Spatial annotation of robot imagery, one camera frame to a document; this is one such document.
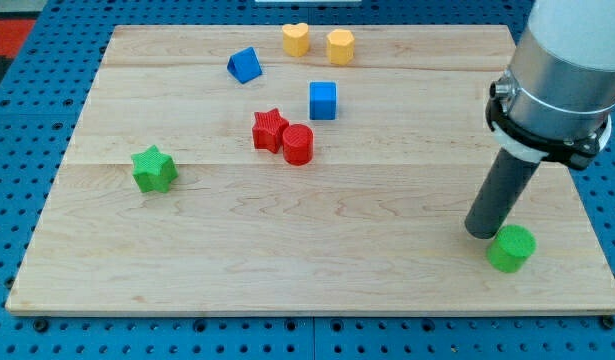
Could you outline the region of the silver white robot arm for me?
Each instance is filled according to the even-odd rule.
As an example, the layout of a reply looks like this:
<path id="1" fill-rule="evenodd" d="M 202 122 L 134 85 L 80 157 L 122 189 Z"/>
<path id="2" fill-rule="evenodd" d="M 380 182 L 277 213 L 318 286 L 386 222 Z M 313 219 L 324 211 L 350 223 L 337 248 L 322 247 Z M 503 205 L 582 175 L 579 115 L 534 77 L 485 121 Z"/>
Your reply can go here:
<path id="1" fill-rule="evenodd" d="M 586 168 L 615 108 L 615 0 L 536 0 L 486 118 L 515 158 Z"/>

